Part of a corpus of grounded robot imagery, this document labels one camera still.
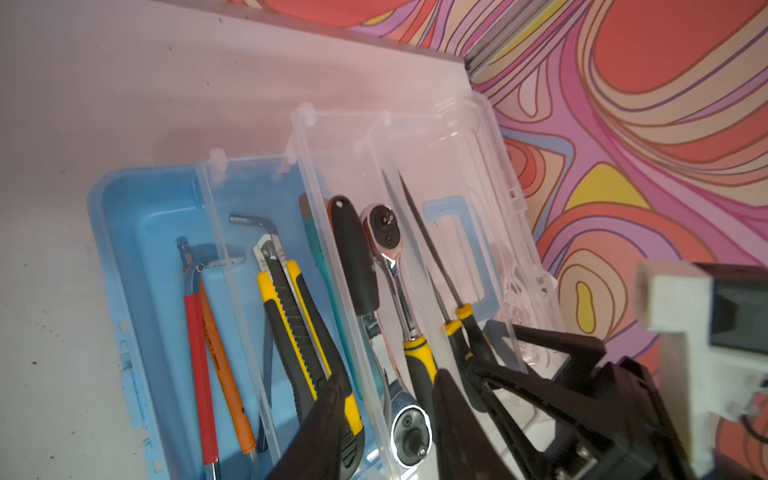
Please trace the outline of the blue plastic tool box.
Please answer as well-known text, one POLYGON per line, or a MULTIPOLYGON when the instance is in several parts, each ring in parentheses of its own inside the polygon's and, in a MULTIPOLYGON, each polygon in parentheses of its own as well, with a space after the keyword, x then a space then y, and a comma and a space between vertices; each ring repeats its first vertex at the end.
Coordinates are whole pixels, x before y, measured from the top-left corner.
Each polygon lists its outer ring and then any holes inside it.
POLYGON ((242 453, 218 381, 211 384, 222 474, 265 476, 299 428, 293 391, 274 342, 272 408, 262 373, 263 313, 259 268, 251 248, 264 235, 229 222, 233 213, 271 220, 288 259, 297 262, 349 371, 328 291, 312 257, 299 209, 306 193, 334 282, 336 302, 365 398, 352 384, 365 430, 359 479, 392 478, 380 402, 382 383, 365 384, 374 366, 341 301, 342 268, 326 203, 347 197, 357 211, 391 206, 405 234, 405 288, 416 321, 438 364, 453 368, 429 277, 446 284, 408 210, 404 178, 444 265, 471 302, 497 359, 552 375, 563 356, 518 341, 515 325, 562 326, 553 277, 543 268, 526 217, 526 201, 487 99, 470 93, 420 115, 298 108, 284 153, 229 158, 214 152, 198 165, 114 172, 92 189, 88 209, 104 269, 111 319, 118 332, 122 383, 133 422, 148 431, 145 457, 154 479, 204 475, 177 240, 195 259, 219 260, 202 280, 233 370, 245 413, 259 433, 265 416, 270 449, 249 461, 242 453))

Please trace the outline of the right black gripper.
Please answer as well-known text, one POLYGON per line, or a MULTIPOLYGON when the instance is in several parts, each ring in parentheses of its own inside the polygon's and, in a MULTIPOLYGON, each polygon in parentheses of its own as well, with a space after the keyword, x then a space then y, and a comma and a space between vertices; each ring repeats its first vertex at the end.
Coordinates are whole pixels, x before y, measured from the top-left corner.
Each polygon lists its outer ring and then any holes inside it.
POLYGON ((589 383, 576 394, 536 375, 467 361, 466 378, 525 479, 696 477, 646 367, 624 357, 591 377, 606 354, 602 340, 522 325, 514 331, 524 343, 568 356, 555 383, 589 383), (528 434, 542 415, 557 427, 539 450, 528 434))

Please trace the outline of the black ratchet wrench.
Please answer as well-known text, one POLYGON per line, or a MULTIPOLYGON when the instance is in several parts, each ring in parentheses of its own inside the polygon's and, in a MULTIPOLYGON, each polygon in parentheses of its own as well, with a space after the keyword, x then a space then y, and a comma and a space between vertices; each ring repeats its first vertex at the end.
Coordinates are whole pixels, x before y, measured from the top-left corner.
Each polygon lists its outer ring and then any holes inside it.
POLYGON ((404 385, 392 349, 384 337, 377 276, 379 272, 384 273, 372 257, 361 222, 363 213, 358 214, 352 202, 343 195, 333 197, 327 210, 355 315, 367 339, 367 350, 386 388, 383 406, 389 423, 390 449, 401 467, 416 467, 432 447, 431 416, 419 405, 413 386, 407 388, 404 385))

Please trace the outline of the teal utility knife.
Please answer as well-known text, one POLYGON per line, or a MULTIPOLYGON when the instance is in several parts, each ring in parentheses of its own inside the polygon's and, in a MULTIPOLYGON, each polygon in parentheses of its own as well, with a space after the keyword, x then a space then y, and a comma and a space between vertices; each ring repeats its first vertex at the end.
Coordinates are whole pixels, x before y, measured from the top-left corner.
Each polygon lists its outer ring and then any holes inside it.
POLYGON ((340 337, 340 341, 344 351, 344 357, 347 360, 347 363, 349 366, 350 378, 355 388, 355 392, 357 393, 357 396, 361 400, 363 400, 365 398, 365 395, 359 384, 360 379, 356 371, 355 364, 352 361, 351 350, 347 341, 346 333, 344 331, 343 316, 341 315, 339 306, 336 302, 336 296, 334 293, 334 282, 329 273, 327 261, 324 255, 324 250, 321 245, 321 241, 320 241, 317 228, 315 225, 315 221, 314 221, 314 216, 312 214, 311 207, 309 205, 309 201, 306 193, 302 193, 298 197, 298 204, 299 204, 299 209, 300 209, 300 213, 301 213, 301 217, 304 225, 304 230, 305 230, 305 234, 307 237, 307 241, 308 241, 308 245, 309 245, 312 257, 314 259, 315 265, 317 266, 318 270, 320 271, 323 277, 326 289, 328 291, 330 304, 331 304, 331 308, 334 315, 334 322, 336 324, 336 328, 340 337))

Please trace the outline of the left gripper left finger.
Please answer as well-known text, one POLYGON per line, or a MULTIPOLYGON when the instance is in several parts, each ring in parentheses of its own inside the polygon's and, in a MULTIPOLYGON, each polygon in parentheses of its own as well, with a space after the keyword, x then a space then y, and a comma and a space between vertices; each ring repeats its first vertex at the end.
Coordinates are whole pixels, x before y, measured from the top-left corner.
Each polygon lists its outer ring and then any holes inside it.
POLYGON ((346 424, 343 387, 338 375, 330 377, 268 480, 340 478, 342 429, 346 424))

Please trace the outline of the yellow black utility knife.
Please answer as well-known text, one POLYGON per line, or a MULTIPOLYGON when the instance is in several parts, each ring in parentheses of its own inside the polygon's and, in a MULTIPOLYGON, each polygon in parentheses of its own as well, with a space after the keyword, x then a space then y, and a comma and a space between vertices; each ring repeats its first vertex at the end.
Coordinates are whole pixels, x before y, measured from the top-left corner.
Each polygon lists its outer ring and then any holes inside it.
POLYGON ((341 431, 340 477, 356 473, 365 447, 365 430, 341 355, 311 296, 303 273, 288 260, 279 237, 262 235, 253 247, 260 267, 257 282, 281 363, 293 391, 300 421, 309 415, 332 377, 342 386, 345 423, 341 431))

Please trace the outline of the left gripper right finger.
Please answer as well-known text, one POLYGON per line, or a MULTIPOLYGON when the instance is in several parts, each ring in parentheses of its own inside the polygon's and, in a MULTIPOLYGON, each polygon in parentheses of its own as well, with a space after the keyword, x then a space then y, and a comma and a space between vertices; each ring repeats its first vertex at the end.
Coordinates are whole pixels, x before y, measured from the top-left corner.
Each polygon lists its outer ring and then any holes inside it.
POLYGON ((432 399, 439 479, 514 479, 449 371, 437 372, 432 399))

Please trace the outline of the large black hex key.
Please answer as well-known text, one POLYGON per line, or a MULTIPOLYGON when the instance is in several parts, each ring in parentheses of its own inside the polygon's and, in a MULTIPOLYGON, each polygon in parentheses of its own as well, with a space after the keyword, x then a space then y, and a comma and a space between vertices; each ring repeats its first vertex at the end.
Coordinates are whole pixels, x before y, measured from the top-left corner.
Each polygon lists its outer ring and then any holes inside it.
MULTIPOLYGON (((239 213, 233 213, 229 215, 229 222, 234 225, 254 227, 264 231, 262 238, 270 239, 271 235, 276 232, 274 223, 264 217, 251 216, 239 213)), ((259 242, 256 242, 251 248, 252 254, 257 262, 260 273, 268 273, 268 264, 264 254, 261 251, 259 242)), ((263 313, 263 347, 262 347, 262 377, 263 385, 266 396, 266 404, 268 412, 271 412, 272 408, 272 386, 273 386, 273 359, 274 359, 274 336, 271 327, 271 322, 267 315, 267 310, 262 307, 263 313)), ((270 449, 272 442, 270 442, 270 434, 267 432, 267 422, 265 416, 260 417, 259 435, 257 439, 257 446, 260 452, 266 452, 270 449)))

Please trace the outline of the red handled hex key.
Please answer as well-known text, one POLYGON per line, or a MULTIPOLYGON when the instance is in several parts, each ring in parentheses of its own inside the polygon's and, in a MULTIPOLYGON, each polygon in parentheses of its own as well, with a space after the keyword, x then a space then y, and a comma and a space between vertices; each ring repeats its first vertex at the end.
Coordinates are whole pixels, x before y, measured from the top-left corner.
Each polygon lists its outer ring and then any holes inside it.
POLYGON ((186 322, 195 387, 196 409, 200 429, 200 445, 204 474, 207 479, 220 479, 220 456, 216 434, 209 362, 212 358, 203 329, 202 305, 199 281, 206 269, 220 267, 219 260, 197 261, 185 238, 177 240, 183 265, 183 290, 186 322))

